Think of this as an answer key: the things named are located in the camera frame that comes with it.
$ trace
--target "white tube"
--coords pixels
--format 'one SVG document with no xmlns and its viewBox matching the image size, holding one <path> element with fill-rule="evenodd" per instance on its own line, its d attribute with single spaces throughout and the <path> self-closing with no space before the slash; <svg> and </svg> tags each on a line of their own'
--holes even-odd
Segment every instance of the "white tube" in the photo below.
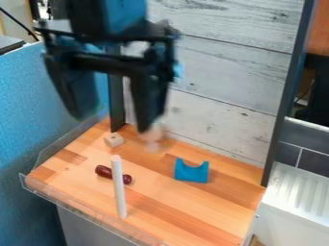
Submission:
<svg viewBox="0 0 329 246">
<path fill-rule="evenodd" d="M 118 155 L 111 156 L 111 168 L 114 179 L 114 193 L 116 209 L 120 218 L 127 217 L 126 197 L 124 192 L 121 157 Z"/>
</svg>

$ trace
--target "black metal frame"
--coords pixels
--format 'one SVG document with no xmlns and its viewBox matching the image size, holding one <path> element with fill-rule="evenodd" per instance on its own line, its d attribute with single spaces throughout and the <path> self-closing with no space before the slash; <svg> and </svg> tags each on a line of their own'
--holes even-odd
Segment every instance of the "black metal frame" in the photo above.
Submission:
<svg viewBox="0 0 329 246">
<path fill-rule="evenodd" d="M 316 0 L 306 0 L 303 7 L 303 12 L 300 18 L 300 24 L 297 32 L 296 42 L 294 44 L 291 64 L 286 79 L 286 84 L 281 98 L 278 115 L 276 118 L 272 140 L 269 145 L 269 150 L 266 159 L 266 166 L 262 178 L 262 186 L 267 187 L 270 178 L 270 173 L 273 168 L 273 163 L 279 142 L 279 136 L 284 125 L 284 120 L 293 101 L 295 86 L 299 83 L 302 69 L 304 68 L 305 57 L 307 53 L 308 37 L 310 26 L 312 24 L 313 14 L 315 10 Z"/>
<path fill-rule="evenodd" d="M 174 41 L 179 32 L 167 21 L 152 23 L 145 19 L 118 35 L 90 36 L 72 32 L 69 20 L 41 20 L 35 27 L 44 39 L 47 67 L 52 72 L 56 87 L 65 98 L 65 105 L 72 115 L 78 114 L 74 96 L 70 96 L 67 83 L 61 78 L 61 67 L 73 70 L 95 71 L 112 74 L 116 83 L 109 83 L 111 131 L 116 132 L 125 124 L 122 77 L 131 79 L 131 90 L 137 113 L 138 130 L 143 133 L 151 123 L 165 112 L 168 83 L 174 78 Z M 62 45 L 61 37 L 73 37 L 81 43 L 111 47 L 107 54 L 74 50 Z M 120 54 L 120 46 L 133 41 L 149 43 L 142 57 Z"/>
</svg>

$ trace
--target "wooden plank wall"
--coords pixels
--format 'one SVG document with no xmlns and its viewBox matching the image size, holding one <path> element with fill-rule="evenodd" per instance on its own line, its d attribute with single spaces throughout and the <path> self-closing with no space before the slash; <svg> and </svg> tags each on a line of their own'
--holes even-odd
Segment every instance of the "wooden plank wall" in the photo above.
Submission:
<svg viewBox="0 0 329 246">
<path fill-rule="evenodd" d="M 303 0 L 149 0 L 184 36 L 186 75 L 170 91 L 176 137 L 264 166 Z M 136 46 L 128 53 L 136 53 Z"/>
</svg>

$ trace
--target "small wooden block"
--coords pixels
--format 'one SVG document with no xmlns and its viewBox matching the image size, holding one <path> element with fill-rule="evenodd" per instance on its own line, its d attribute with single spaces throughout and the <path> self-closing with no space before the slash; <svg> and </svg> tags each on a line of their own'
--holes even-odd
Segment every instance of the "small wooden block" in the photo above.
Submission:
<svg viewBox="0 0 329 246">
<path fill-rule="evenodd" d="M 124 143 L 124 139 L 119 133 L 108 134 L 104 137 L 104 141 L 111 148 L 115 148 Z"/>
</svg>

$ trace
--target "blue block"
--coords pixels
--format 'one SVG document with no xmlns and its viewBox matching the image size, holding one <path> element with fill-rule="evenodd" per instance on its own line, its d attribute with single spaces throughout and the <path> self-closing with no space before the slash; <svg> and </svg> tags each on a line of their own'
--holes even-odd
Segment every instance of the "blue block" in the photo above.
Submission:
<svg viewBox="0 0 329 246">
<path fill-rule="evenodd" d="M 175 164 L 175 180 L 196 183 L 207 183 L 209 180 L 209 162 L 204 161 L 200 166 L 193 167 L 177 159 Z"/>
</svg>

